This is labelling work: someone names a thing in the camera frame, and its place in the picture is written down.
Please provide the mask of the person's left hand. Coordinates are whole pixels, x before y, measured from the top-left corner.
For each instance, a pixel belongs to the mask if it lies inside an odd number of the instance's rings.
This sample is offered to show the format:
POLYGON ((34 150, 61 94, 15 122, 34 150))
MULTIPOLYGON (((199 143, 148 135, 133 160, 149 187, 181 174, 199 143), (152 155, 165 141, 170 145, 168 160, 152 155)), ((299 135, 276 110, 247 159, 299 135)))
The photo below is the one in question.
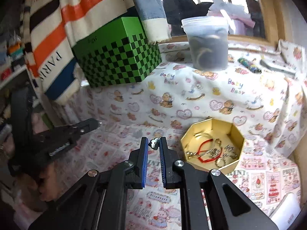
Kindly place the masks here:
POLYGON ((42 211, 42 202, 55 200, 59 194, 55 163, 50 163, 39 177, 42 179, 39 184, 27 174, 16 178, 22 202, 33 211, 42 211))

